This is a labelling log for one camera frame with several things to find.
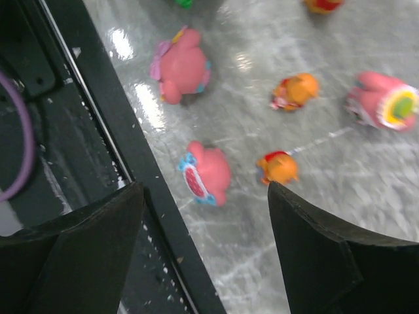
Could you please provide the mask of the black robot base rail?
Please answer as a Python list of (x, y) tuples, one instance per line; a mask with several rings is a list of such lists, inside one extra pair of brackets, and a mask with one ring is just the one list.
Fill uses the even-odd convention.
[(224, 313), (82, 1), (1, 2), (1, 238), (131, 183), (143, 215), (116, 313)]

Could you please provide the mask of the pink pig figure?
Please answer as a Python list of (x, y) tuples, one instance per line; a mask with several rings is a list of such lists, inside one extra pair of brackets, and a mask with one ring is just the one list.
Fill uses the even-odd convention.
[(200, 48), (199, 31), (183, 27), (171, 40), (157, 44), (150, 76), (159, 83), (162, 100), (177, 105), (184, 95), (199, 94), (211, 78), (211, 62)]

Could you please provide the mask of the pink figure with green hat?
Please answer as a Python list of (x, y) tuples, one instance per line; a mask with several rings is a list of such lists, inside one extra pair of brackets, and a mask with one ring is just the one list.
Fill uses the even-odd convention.
[(363, 71), (348, 93), (346, 110), (360, 124), (408, 131), (416, 123), (418, 89), (397, 77)]

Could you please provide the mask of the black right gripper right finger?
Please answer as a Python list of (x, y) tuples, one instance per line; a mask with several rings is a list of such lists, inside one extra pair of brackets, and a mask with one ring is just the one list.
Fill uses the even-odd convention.
[(292, 313), (417, 313), (418, 244), (366, 230), (288, 188), (268, 188)]

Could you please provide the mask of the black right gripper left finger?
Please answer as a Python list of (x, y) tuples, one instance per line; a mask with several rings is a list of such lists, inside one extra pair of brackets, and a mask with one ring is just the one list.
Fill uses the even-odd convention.
[(143, 215), (143, 187), (1, 238), (2, 313), (116, 313)]

